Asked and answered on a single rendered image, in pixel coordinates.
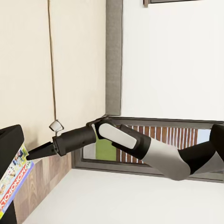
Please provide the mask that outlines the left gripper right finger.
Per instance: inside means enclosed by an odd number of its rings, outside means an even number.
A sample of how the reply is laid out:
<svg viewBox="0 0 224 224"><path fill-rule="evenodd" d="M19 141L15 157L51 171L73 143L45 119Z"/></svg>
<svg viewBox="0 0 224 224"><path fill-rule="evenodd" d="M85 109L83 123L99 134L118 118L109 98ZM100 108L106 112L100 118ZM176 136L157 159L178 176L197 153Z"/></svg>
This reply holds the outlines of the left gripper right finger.
<svg viewBox="0 0 224 224"><path fill-rule="evenodd" d="M214 124L210 132L209 141L224 161L224 126Z"/></svg>

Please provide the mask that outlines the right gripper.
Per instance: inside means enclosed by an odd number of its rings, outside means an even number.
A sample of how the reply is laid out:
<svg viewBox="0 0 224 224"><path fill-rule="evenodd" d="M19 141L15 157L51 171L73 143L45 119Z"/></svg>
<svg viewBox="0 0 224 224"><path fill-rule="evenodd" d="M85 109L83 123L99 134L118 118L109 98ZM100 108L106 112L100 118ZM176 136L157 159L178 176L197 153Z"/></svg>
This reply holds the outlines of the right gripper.
<svg viewBox="0 0 224 224"><path fill-rule="evenodd" d="M53 142L48 142L28 152L27 161L53 155L64 156L67 153L84 147L84 139L79 129L61 133L59 137L53 136Z"/></svg>

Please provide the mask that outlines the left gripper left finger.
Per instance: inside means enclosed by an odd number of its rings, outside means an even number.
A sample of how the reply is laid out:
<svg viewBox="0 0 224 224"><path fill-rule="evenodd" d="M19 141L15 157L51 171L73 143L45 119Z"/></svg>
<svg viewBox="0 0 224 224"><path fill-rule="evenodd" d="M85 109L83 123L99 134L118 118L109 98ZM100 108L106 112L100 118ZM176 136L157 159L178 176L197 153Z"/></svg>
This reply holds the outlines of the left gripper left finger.
<svg viewBox="0 0 224 224"><path fill-rule="evenodd" d="M20 124L0 129L0 180L24 143Z"/></svg>

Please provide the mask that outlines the board game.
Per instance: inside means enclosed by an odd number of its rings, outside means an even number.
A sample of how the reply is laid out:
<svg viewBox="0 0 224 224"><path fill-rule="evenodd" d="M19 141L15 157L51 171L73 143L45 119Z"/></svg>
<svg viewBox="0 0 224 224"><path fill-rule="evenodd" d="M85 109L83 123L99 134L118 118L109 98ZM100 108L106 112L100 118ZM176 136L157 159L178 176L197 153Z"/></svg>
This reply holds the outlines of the board game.
<svg viewBox="0 0 224 224"><path fill-rule="evenodd" d="M34 166L32 160L26 160L28 155L28 151L22 144L0 180L0 220Z"/></svg>

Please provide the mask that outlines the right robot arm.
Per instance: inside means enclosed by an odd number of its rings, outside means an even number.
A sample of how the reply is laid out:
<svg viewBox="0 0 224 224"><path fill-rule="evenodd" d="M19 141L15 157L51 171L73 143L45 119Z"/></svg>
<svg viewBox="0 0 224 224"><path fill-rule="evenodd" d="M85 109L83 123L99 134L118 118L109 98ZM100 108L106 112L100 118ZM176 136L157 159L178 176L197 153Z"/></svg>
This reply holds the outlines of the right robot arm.
<svg viewBox="0 0 224 224"><path fill-rule="evenodd" d="M67 153L96 143L95 125L99 139L107 139L112 146L130 154L174 181L186 180L190 175L224 171L224 161L220 158L210 141L180 150L162 143L123 124L114 126L110 116L103 116L86 126L68 131L59 120L49 128L56 132L53 142L48 142L28 152L27 161Z"/></svg>

